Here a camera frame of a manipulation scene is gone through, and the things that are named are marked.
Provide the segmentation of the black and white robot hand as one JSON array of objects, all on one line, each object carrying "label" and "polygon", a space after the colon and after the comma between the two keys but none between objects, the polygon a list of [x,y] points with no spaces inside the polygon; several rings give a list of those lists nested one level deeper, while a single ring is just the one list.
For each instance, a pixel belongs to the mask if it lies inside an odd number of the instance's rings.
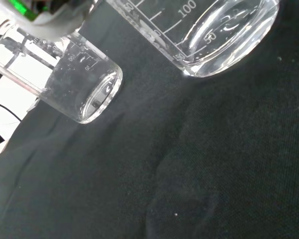
[{"label": "black and white robot hand", "polygon": [[0,8],[27,33],[58,39],[80,28],[95,0],[0,0]]}]

